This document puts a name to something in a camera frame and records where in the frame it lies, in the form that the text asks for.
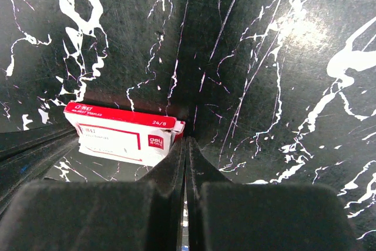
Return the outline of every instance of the red stripe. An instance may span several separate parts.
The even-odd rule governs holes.
[[[127,132],[126,130],[106,128],[105,126],[87,125],[87,124],[84,124],[84,123],[79,123],[79,125],[80,126],[91,126],[93,128],[108,129],[108,130],[113,130],[115,132],[123,132],[123,133],[130,133],[131,135],[136,135],[137,136],[137,144],[139,146],[139,150],[141,150],[140,134],[138,132]]]
[[[138,125],[154,126],[156,128],[163,129],[173,129],[176,123],[176,118],[174,117],[166,117],[154,114],[145,114],[100,106],[85,105],[76,102],[69,102],[68,105],[65,107],[64,112],[89,117],[96,117],[101,119],[110,119],[128,123],[136,123]]]

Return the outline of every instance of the deli logo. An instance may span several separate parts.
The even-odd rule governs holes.
[[[159,149],[163,149],[163,138],[157,135],[148,135],[149,139],[149,146],[150,147],[157,147]]]

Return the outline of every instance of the marble-patterned surface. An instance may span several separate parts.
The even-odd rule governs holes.
[[[332,186],[374,250],[375,1],[0,0],[0,130],[70,100],[178,116],[235,182]],[[50,174],[147,172],[65,158]]]

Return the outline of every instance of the red label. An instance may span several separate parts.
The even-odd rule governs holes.
[[[176,118],[174,117],[137,113],[125,110],[85,105],[76,102],[69,102],[65,107],[64,112],[102,119],[111,119],[127,123],[136,123],[145,126],[154,126],[155,128],[163,129],[173,129],[176,123]]]
[[[150,147],[157,147],[159,149],[163,149],[163,138],[157,135],[148,135],[147,138],[149,139]]]

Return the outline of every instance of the red and white box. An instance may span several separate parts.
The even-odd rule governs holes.
[[[81,153],[146,166],[167,156],[185,126],[174,117],[76,102],[69,102],[64,114],[77,130]]]

